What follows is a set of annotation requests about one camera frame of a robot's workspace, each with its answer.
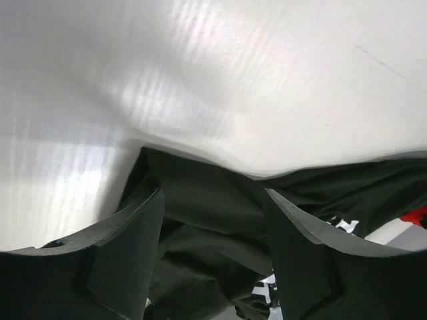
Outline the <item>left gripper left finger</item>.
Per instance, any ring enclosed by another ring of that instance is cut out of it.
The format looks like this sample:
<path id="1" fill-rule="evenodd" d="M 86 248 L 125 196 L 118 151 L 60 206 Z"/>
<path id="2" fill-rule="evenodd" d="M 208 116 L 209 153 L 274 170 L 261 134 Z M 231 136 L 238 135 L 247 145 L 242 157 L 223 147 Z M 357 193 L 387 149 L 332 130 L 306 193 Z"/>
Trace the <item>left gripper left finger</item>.
<path id="1" fill-rule="evenodd" d="M 1 253 L 2 319 L 142 319 L 164 195 L 43 247 Z"/>

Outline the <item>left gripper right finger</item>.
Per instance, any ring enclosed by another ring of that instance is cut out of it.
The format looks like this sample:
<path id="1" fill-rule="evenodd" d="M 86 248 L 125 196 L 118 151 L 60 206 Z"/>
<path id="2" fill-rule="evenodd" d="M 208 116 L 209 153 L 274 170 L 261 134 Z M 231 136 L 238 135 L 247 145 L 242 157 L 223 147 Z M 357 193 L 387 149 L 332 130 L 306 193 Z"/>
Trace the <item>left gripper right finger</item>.
<path id="1" fill-rule="evenodd" d="M 380 245 L 274 190 L 264 217 L 285 319 L 425 319 L 426 252 Z"/>

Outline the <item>black t shirt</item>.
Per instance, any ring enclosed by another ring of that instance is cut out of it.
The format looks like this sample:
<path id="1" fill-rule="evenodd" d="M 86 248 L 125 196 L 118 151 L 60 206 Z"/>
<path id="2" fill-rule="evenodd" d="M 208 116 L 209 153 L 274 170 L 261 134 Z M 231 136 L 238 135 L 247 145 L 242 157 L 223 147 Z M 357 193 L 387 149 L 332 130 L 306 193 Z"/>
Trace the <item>black t shirt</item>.
<path id="1" fill-rule="evenodd" d="M 274 190 L 301 210 L 365 239 L 426 206 L 426 160 L 389 159 L 252 179 L 215 165 L 144 148 L 121 204 L 158 187 L 161 231 L 146 319 L 240 319 L 281 309 L 264 217 Z"/>

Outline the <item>red t shirt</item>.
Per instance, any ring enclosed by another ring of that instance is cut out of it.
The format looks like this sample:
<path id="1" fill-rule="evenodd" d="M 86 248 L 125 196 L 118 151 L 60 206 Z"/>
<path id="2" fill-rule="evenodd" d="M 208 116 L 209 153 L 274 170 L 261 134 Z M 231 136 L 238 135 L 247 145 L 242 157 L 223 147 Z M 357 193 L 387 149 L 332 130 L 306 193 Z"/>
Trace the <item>red t shirt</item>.
<path id="1" fill-rule="evenodd" d="M 427 229 L 427 206 L 407 213 L 400 220 Z"/>

